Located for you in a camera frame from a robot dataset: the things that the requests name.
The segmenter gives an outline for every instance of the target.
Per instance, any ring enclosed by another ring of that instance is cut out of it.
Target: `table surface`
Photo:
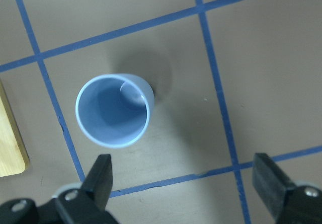
[[[254,153],[322,185],[322,0],[0,0],[0,79],[31,165],[0,202],[46,202],[110,153],[121,223],[274,223]],[[147,132],[118,150],[81,132],[89,79],[155,90]]]

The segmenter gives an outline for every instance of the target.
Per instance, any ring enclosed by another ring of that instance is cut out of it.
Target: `blue cup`
[[[75,113],[91,141],[122,148],[143,136],[153,107],[153,91],[144,79],[132,74],[104,74],[82,87]]]

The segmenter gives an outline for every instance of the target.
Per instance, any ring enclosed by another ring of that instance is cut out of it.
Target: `screw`
[[[318,197],[318,190],[314,189],[313,187],[306,187],[304,192],[307,196]]]
[[[65,195],[65,200],[71,201],[71,200],[74,200],[77,196],[78,196],[78,191],[72,190]]]
[[[23,210],[26,205],[27,205],[26,200],[20,200],[18,203],[14,204],[13,207],[11,207],[11,211],[17,212],[17,211]]]

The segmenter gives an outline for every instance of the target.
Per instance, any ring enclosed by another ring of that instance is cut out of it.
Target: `beige surface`
[[[0,146],[0,177],[25,171],[29,158],[1,81]]]
[[[31,47],[15,1],[0,1],[3,64],[31,55]],[[41,50],[195,5],[194,0],[24,2]],[[206,13],[240,162],[250,161],[254,152],[280,155],[321,145],[320,6],[321,0],[245,0]],[[84,172],[98,154],[111,153],[114,190],[231,165],[197,15],[45,64]],[[83,84],[111,72],[138,74],[156,92],[146,134],[123,150],[90,142],[74,116]],[[43,203],[61,185],[78,181],[62,128],[37,63],[1,72],[0,78],[31,160],[24,173],[0,178],[0,203],[19,196]],[[316,174],[320,159],[315,154],[279,164],[294,179],[322,185]],[[250,171],[242,175],[252,223],[273,223]],[[108,209],[122,223],[244,223],[238,194],[233,173],[227,173],[114,197]]]
[[[15,0],[0,0],[0,65],[32,55]]]

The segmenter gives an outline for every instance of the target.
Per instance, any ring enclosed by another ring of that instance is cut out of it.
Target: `wooden board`
[[[29,158],[0,81],[0,177],[26,170]]]

